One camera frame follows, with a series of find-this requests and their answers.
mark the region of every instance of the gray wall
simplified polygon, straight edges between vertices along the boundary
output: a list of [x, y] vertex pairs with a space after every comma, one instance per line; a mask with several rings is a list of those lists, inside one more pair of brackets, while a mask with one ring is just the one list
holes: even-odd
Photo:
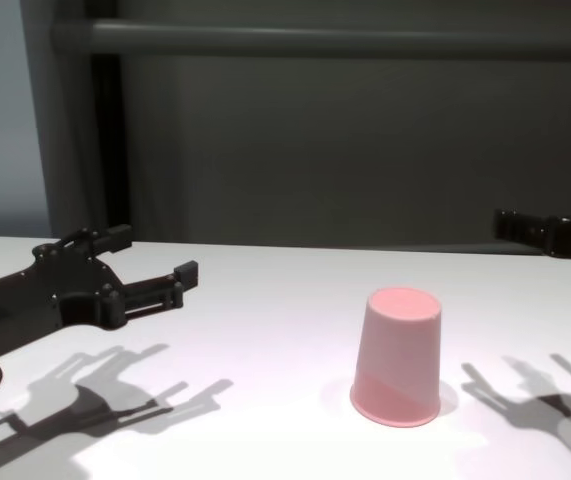
[[18, 0], [0, 0], [0, 235], [50, 224]]
[[107, 226], [90, 59], [55, 52], [51, 27], [85, 19], [83, 0], [21, 0], [51, 227]]
[[[547, 31], [558, 1], [123, 1], [191, 25]], [[571, 64], [128, 57], [143, 238], [490, 242], [496, 207], [571, 213]]]

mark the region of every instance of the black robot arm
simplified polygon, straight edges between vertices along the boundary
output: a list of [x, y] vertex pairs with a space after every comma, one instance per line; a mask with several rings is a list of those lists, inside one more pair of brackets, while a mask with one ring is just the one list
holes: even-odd
[[198, 264], [123, 284], [97, 256], [131, 245], [131, 228], [123, 225], [35, 247], [31, 266], [0, 278], [0, 356], [68, 326], [114, 330], [134, 317], [182, 307], [183, 293], [198, 285]]
[[536, 248], [544, 255], [571, 258], [571, 215], [536, 217], [496, 210], [493, 233], [497, 239]]

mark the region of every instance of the cup base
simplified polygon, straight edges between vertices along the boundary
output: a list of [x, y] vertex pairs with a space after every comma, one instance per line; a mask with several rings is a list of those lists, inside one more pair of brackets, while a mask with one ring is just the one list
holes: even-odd
[[401, 422], [401, 421], [391, 420], [388, 418], [378, 417], [376, 415], [371, 414], [367, 410], [364, 410], [358, 404], [356, 399], [354, 398], [354, 388], [353, 387], [349, 391], [349, 398], [350, 398], [350, 401], [352, 402], [352, 405], [354, 406], [354, 408], [356, 409], [356, 411], [358, 413], [363, 415], [368, 420], [372, 420], [373, 422], [379, 423], [381, 425], [385, 425], [386, 427], [397, 427], [397, 428], [420, 427], [421, 425], [425, 425], [425, 424], [431, 422], [432, 420], [434, 420], [436, 417], [438, 417], [438, 414], [441, 411], [441, 402], [439, 400], [438, 408], [436, 408], [435, 412], [431, 413], [430, 415], [423, 417], [423, 418], [420, 418], [420, 419], [417, 419], [417, 420], [414, 420], [412, 422]]

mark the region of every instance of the white table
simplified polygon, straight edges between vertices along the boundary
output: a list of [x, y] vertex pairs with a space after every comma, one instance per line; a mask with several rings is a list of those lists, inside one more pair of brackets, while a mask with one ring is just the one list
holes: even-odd
[[[0, 238], [0, 277], [41, 242]], [[571, 261], [150, 243], [101, 258], [126, 282], [193, 259], [200, 285], [182, 309], [1, 357], [0, 416], [16, 415], [0, 422], [0, 479], [571, 479], [571, 417], [535, 399], [563, 392], [571, 409], [571, 372], [550, 357], [571, 363]], [[391, 285], [443, 304], [443, 412], [414, 429], [348, 399], [365, 301]], [[500, 412], [462, 388], [463, 364]], [[159, 396], [174, 410], [105, 417]], [[92, 415], [107, 420], [79, 432]]]

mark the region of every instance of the upside-down cup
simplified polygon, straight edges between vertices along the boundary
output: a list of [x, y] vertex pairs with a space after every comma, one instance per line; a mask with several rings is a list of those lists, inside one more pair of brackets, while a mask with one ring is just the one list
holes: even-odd
[[366, 418], [424, 425], [440, 411], [441, 305], [413, 288], [385, 288], [367, 301], [350, 397]]

